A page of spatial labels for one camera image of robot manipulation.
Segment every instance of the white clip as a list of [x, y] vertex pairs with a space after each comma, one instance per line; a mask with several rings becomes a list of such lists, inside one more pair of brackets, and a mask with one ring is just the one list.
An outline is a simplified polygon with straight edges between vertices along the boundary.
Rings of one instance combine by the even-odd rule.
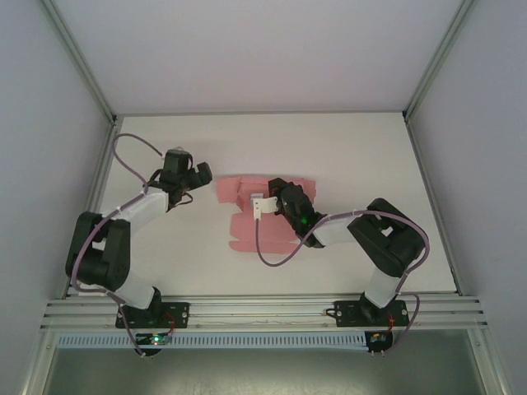
[[262, 213], [267, 214], [269, 212], [278, 211], [277, 201], [277, 197], [268, 197], [267, 199], [257, 197], [251, 199], [251, 202], [253, 203], [253, 218], [255, 220], [260, 220], [262, 218]]

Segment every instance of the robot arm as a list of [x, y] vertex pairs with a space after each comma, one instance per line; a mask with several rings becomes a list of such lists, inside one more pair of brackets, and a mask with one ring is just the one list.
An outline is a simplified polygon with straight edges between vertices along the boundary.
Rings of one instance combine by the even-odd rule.
[[[326, 215], [315, 211], [300, 185], [283, 179], [269, 181], [269, 196], [276, 200], [275, 215], [285, 216], [296, 235], [303, 239]], [[382, 198], [368, 211], [408, 218]], [[425, 241], [412, 226], [390, 218], [363, 215], [326, 221], [316, 227], [305, 245], [324, 248], [331, 244], [358, 242], [375, 264], [370, 283], [361, 295], [361, 313], [374, 322], [394, 300], [408, 266], [421, 254]]]
[[[196, 171], [192, 162], [186, 151], [176, 148], [166, 153], [163, 169], [152, 175], [144, 197], [119, 209], [97, 233], [79, 266], [77, 279], [81, 283], [110, 291], [124, 304], [145, 310], [153, 318], [159, 315], [161, 293], [130, 271], [130, 239], [150, 221], [177, 206], [188, 191], [211, 182], [208, 164], [200, 163]], [[108, 215], [86, 211], [78, 217], [66, 263], [69, 276], [88, 235]]]

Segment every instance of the white tabletop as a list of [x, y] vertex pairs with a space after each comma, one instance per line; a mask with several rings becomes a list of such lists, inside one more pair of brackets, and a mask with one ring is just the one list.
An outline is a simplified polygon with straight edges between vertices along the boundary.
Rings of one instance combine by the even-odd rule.
[[[337, 214], [383, 197], [429, 235], [431, 254], [403, 290], [453, 291], [445, 251], [401, 114], [258, 114], [126, 118], [121, 132], [160, 150], [182, 146], [216, 178], [239, 174], [316, 181], [315, 210]], [[133, 139], [119, 154], [149, 177], [161, 159]], [[137, 179], [114, 161], [102, 209], [137, 195]], [[374, 264], [356, 243], [302, 249], [280, 268], [256, 253], [230, 249], [235, 204], [217, 202], [214, 181], [141, 229], [132, 240], [132, 269], [163, 295], [284, 295], [362, 292]], [[283, 255], [269, 254], [277, 261]]]

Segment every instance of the gray floor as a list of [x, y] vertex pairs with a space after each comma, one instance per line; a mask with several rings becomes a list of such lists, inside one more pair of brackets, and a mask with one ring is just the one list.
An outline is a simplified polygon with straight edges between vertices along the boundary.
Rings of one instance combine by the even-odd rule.
[[48, 395], [384, 395], [484, 393], [466, 334], [412, 332], [393, 354], [350, 351], [59, 350]]

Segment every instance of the purple cable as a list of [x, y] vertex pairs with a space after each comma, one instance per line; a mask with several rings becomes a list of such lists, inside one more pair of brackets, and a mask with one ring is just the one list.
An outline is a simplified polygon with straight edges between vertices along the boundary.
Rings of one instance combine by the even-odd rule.
[[[348, 218], [350, 216], [363, 216], [363, 215], [383, 216], [383, 217], [386, 217], [386, 218], [391, 218], [392, 220], [403, 222], [405, 225], [408, 225], [408, 226], [412, 227], [412, 229], [414, 229], [416, 232], [418, 232], [419, 235], [422, 237], [422, 240], [425, 243], [425, 250], [424, 250], [423, 255], [419, 258], [419, 260], [415, 264], [413, 264], [411, 267], [408, 267], [404, 271], [403, 275], [401, 276], [401, 280], [399, 281], [397, 287], [395, 288], [395, 294], [399, 294], [399, 292], [401, 291], [401, 288], [403, 287], [404, 282], [408, 278], [408, 274], [410, 274], [411, 272], [416, 270], [418, 267], [423, 265], [423, 263], [427, 260], [428, 255], [430, 254], [430, 240], [428, 239], [427, 233], [419, 225], [417, 225], [415, 222], [412, 222], [412, 221], [410, 221], [407, 218], [404, 218], [402, 216], [396, 216], [395, 214], [390, 214], [388, 212], [377, 211], [377, 210], [357, 210], [357, 211], [344, 212], [343, 214], [337, 214], [335, 216], [325, 216], [319, 222], [317, 222], [315, 224], [315, 226], [313, 226], [310, 229], [309, 232], [307, 232], [305, 234], [305, 236], [302, 238], [302, 240], [296, 246], [296, 248], [293, 250], [293, 252], [290, 253], [282, 261], [280, 261], [278, 263], [270, 263], [270, 262], [266, 261], [264, 256], [262, 255], [262, 251], [260, 250], [260, 240], [259, 240], [259, 236], [260, 236], [260, 234], [259, 234], [259, 220], [256, 220], [256, 232], [255, 232], [255, 234], [256, 234], [256, 252], [258, 253], [258, 256], [259, 256], [260, 260], [265, 265], [267, 265], [269, 267], [279, 267], [279, 266], [283, 265], [284, 263], [287, 263], [291, 258], [293, 258], [296, 255], [296, 253], [298, 253], [298, 251], [300, 250], [302, 245], [304, 245], [304, 243], [307, 241], [307, 239], [313, 234], [313, 232], [315, 230], [317, 230], [318, 228], [320, 228], [326, 222], [340, 220], [342, 218]], [[408, 322], [407, 327], [404, 329], [403, 333], [401, 334], [401, 336], [399, 337], [399, 339], [397, 340], [397, 342], [395, 344], [399, 344], [401, 342], [401, 340], [403, 340], [406, 337], [408, 331], [410, 330], [410, 328], [413, 325], [413, 322], [415, 321], [415, 318], [417, 317], [417, 313], [419, 313], [419, 307], [421, 306], [421, 300], [419, 299], [419, 295], [417, 295], [417, 294], [408, 294], [408, 295], [414, 296], [417, 303], [416, 303], [415, 310], [413, 312], [412, 318]]]
[[100, 289], [84, 289], [84, 288], [81, 288], [81, 286], [78, 284], [78, 281], [77, 281], [77, 275], [78, 275], [78, 272], [79, 272], [79, 267], [81, 266], [81, 262], [82, 262], [82, 259], [84, 258], [84, 254], [86, 253], [86, 251], [88, 250], [88, 248], [91, 246], [91, 243], [93, 242], [93, 239], [96, 237], [97, 233], [102, 229], [102, 227], [109, 221], [111, 220], [114, 216], [118, 215], [122, 210], [125, 210], [126, 208], [132, 206], [133, 204], [139, 202], [141, 199], [143, 199], [147, 192], [148, 192], [148, 184], [147, 184], [147, 181], [137, 172], [135, 171], [134, 169], [132, 169], [130, 166], [128, 166], [126, 163], [123, 162], [123, 160], [119, 157], [119, 155], [117, 154], [117, 151], [116, 151], [116, 145], [117, 145], [117, 141], [121, 138], [121, 137], [132, 137], [132, 138], [135, 138], [137, 140], [139, 140], [140, 142], [143, 142], [144, 144], [146, 144], [147, 146], [149, 146], [153, 151], [155, 151], [159, 156], [163, 156], [163, 154], [161, 153], [161, 151], [159, 151], [157, 148], [155, 148], [150, 142], [147, 142], [145, 139], [139, 137], [139, 136], [136, 136], [135, 134], [131, 134], [131, 133], [123, 133], [123, 134], [119, 134], [113, 141], [112, 141], [112, 147], [111, 147], [111, 151], [115, 157], [115, 159], [126, 169], [128, 170], [130, 173], [134, 174], [138, 179], [141, 180], [142, 182], [142, 187], [143, 187], [143, 192], [138, 194], [136, 197], [134, 197], [133, 199], [129, 200], [128, 202], [126, 202], [123, 206], [121, 207], [118, 207], [116, 208], [115, 210], [113, 210], [108, 216], [106, 216], [105, 218], [102, 219], [101, 222], [99, 222], [95, 228], [93, 228], [93, 230], [91, 231], [91, 233], [88, 235], [88, 237], [86, 238], [86, 241], [84, 242], [84, 244], [82, 245], [81, 247], [81, 250], [79, 251], [79, 254], [77, 255], [77, 259], [75, 260], [75, 263], [73, 264], [73, 269], [72, 269], [72, 280], [71, 280], [71, 283], [73, 285], [73, 288], [75, 288], [76, 290], [78, 290], [79, 292], [86, 292], [86, 293], [106, 293], [118, 306], [119, 306], [119, 312], [121, 313], [121, 315], [123, 316], [123, 323], [124, 323], [124, 327], [126, 328], [126, 331], [128, 333], [128, 336], [130, 337], [130, 340], [132, 341], [132, 344], [133, 346], [135, 347], [136, 351], [138, 352], [138, 354], [140, 356], [144, 356], [144, 352], [141, 350], [141, 347], [139, 347], [139, 345], [136, 343], [135, 339], [133, 338], [133, 334], [132, 334], [132, 331], [130, 331], [130, 327], [128, 325], [128, 321], [126, 319], [126, 317], [124, 316], [124, 311], [123, 309], [121, 308], [121, 305], [124, 303], [123, 300], [121, 300], [116, 294], [114, 294], [113, 292], [110, 292], [108, 290], [105, 290], [104, 288], [100, 288]]

